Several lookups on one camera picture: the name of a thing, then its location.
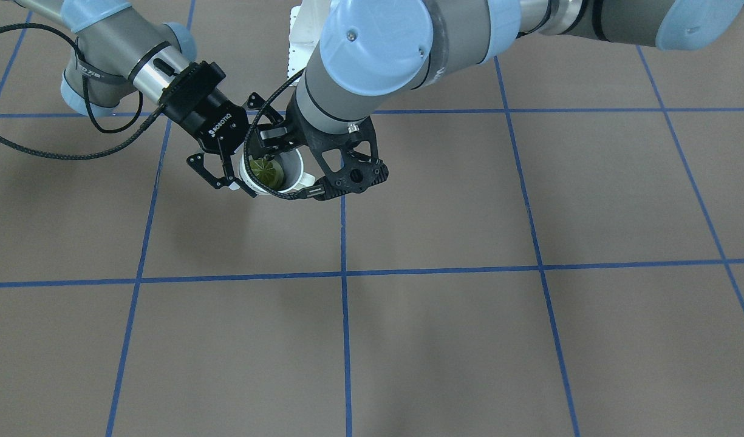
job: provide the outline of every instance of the black cable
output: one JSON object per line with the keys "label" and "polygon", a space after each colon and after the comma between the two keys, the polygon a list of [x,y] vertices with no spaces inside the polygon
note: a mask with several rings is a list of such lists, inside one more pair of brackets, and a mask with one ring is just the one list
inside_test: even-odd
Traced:
{"label": "black cable", "polygon": [[[0,35],[2,33],[11,32],[14,30],[24,30],[24,29],[39,29],[39,30],[46,30],[47,32],[53,33],[56,36],[59,36],[61,39],[63,39],[67,44],[72,46],[72,50],[74,50],[75,55],[77,56],[80,61],[85,62],[86,58],[83,55],[83,53],[80,50],[80,47],[78,47],[77,43],[75,41],[72,41],[72,39],[61,32],[60,30],[50,27],[49,25],[39,24],[39,23],[33,23],[33,22],[23,22],[23,23],[17,23],[17,24],[10,24],[10,25],[4,25],[3,27],[0,27]],[[89,100],[89,92],[88,92],[88,77],[83,76],[83,99],[86,102],[86,110],[88,111],[88,116],[91,119],[91,123],[94,124],[94,127],[99,130],[99,132],[105,133],[105,134],[116,134],[119,132],[122,132],[123,130],[126,130],[133,126],[139,116],[142,114],[142,93],[139,94],[139,105],[137,109],[137,113],[135,114],[134,118],[131,119],[130,122],[128,122],[124,127],[120,127],[118,129],[104,129],[102,128],[99,123],[97,122],[96,117],[94,117],[94,112],[91,108],[91,101]],[[10,141],[7,138],[4,138],[2,135],[0,135],[0,143],[4,144],[5,146],[11,147],[14,150],[17,150],[19,152],[27,153],[29,155],[33,155],[34,157],[41,157],[41,158],[49,158],[50,160],[64,160],[64,161],[85,161],[85,160],[96,160],[97,158],[103,158],[108,157],[108,155],[112,155],[113,153],[120,152],[121,150],[125,149],[126,147],[130,146],[131,143],[137,140],[142,133],[146,132],[146,130],[155,122],[155,119],[158,118],[158,116],[161,115],[161,112],[163,112],[164,107],[158,106],[155,108],[155,111],[153,111],[150,116],[148,116],[147,119],[145,119],[144,122],[139,126],[139,129],[136,130],[133,135],[131,135],[126,141],[122,142],[116,147],[112,147],[111,149],[104,150],[102,152],[96,152],[96,153],[89,153],[86,155],[67,155],[63,153],[53,153],[53,152],[42,152],[35,149],[29,149],[29,147],[20,146],[20,144],[17,144],[14,141]]]}
{"label": "black cable", "polygon": [[242,161],[244,164],[244,168],[241,168],[241,171],[246,172],[247,176],[252,179],[253,183],[256,183],[256,185],[260,186],[260,188],[264,189],[267,193],[271,194],[272,196],[278,197],[280,199],[285,199],[286,201],[293,201],[298,199],[299,197],[296,196],[296,193],[288,193],[283,194],[279,191],[272,190],[272,188],[269,188],[269,186],[264,185],[261,183],[260,180],[256,177],[256,175],[253,174],[253,171],[250,169],[250,161],[247,160],[247,146],[248,146],[248,140],[250,140],[250,135],[252,135],[253,131],[256,130],[256,126],[258,125],[258,122],[261,120],[261,117],[264,116],[264,111],[266,110],[269,105],[272,105],[272,102],[277,99],[277,97],[280,96],[280,94],[283,93],[286,89],[288,89],[288,86],[291,86],[292,83],[296,82],[296,80],[300,77],[302,77],[302,74],[304,74],[304,69],[299,70],[296,74],[292,75],[285,83],[283,83],[280,88],[277,88],[277,91],[273,92],[271,96],[267,99],[267,101],[264,103],[264,105],[261,107],[260,110],[258,110],[258,113],[255,117],[253,117],[253,122],[250,124],[250,127],[248,127],[247,132],[245,133],[245,139],[242,142]]}

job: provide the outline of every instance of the light blue joint cap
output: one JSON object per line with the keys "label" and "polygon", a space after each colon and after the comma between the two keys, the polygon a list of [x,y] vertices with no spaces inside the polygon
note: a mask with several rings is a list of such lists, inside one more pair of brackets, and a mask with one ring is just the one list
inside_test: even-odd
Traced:
{"label": "light blue joint cap", "polygon": [[[61,75],[61,97],[64,98],[64,102],[67,106],[71,107],[77,113],[81,113],[88,117],[88,111],[86,110],[86,100],[83,96],[77,94],[67,83],[67,78]],[[115,108],[105,108],[94,105],[91,103],[91,112],[94,113],[95,117],[109,117],[113,114]]]}
{"label": "light blue joint cap", "polygon": [[177,42],[180,44],[180,52],[183,53],[183,56],[188,58],[188,61],[196,61],[198,53],[196,48],[196,39],[191,35],[191,31],[179,22],[166,22],[164,24],[168,25],[177,37]]}
{"label": "light blue joint cap", "polygon": [[61,20],[72,33],[78,33],[126,8],[131,8],[131,3],[125,0],[64,0]]}
{"label": "light blue joint cap", "polygon": [[699,50],[712,44],[738,16],[744,0],[677,0],[658,29],[661,50]]}
{"label": "light blue joint cap", "polygon": [[321,56],[342,88],[384,96],[418,75],[433,42],[422,0],[341,0],[324,26]]}
{"label": "light blue joint cap", "polygon": [[488,9],[491,12],[491,44],[481,64],[513,45],[522,19],[520,0],[488,0]]}

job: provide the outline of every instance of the brown floor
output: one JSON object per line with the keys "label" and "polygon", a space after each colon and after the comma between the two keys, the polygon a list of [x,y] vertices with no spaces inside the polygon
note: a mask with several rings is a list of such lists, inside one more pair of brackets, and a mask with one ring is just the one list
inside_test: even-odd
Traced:
{"label": "brown floor", "polygon": [[[296,1],[132,3],[236,102],[285,79]],[[0,133],[128,136],[68,53],[0,36]],[[391,179],[325,203],[214,191],[163,118],[0,146],[0,436],[744,436],[744,11],[694,53],[528,36],[374,122]]]}

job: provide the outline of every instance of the white mug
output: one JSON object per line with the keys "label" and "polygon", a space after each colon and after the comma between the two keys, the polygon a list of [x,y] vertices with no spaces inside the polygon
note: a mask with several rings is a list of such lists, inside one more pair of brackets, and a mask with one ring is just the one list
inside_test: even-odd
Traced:
{"label": "white mug", "polygon": [[[242,157],[239,160],[239,174],[242,180],[258,194],[269,194],[260,185],[253,183],[253,180],[247,175],[244,160],[247,160],[247,157]],[[281,153],[275,157],[275,161],[282,166],[284,178],[280,193],[297,191],[315,185],[315,177],[308,172],[304,172],[304,160],[302,160],[302,154],[298,150],[294,149],[290,152]]]}

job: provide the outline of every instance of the robotiq logo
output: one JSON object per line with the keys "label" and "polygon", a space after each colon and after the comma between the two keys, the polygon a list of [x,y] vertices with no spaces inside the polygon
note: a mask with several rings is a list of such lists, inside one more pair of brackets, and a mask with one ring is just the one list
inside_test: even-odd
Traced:
{"label": "robotiq logo", "polygon": [[212,138],[215,138],[216,137],[216,133],[218,132],[218,130],[221,127],[223,127],[224,124],[225,124],[225,122],[229,121],[230,119],[231,119],[231,114],[230,113],[225,114],[224,115],[224,118],[222,118],[221,121],[218,122],[218,124],[214,125],[214,127],[209,130],[210,136]]}

